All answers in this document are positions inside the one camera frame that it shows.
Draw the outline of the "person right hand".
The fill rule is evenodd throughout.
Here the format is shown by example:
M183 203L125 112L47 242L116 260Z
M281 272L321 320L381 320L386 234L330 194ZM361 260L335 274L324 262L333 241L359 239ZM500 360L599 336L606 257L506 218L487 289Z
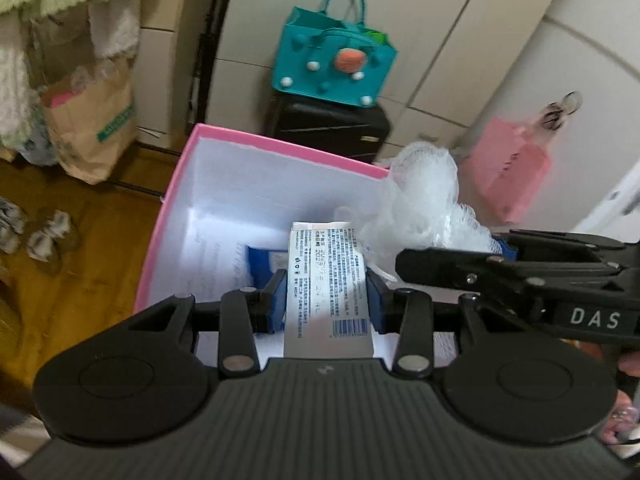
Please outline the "person right hand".
M639 352L627 353L620 356L617 368L625 376L639 377ZM639 427L639 410L634 406L631 396L623 390L617 391L615 405L600 434L600 440L608 445L621 444L626 437Z

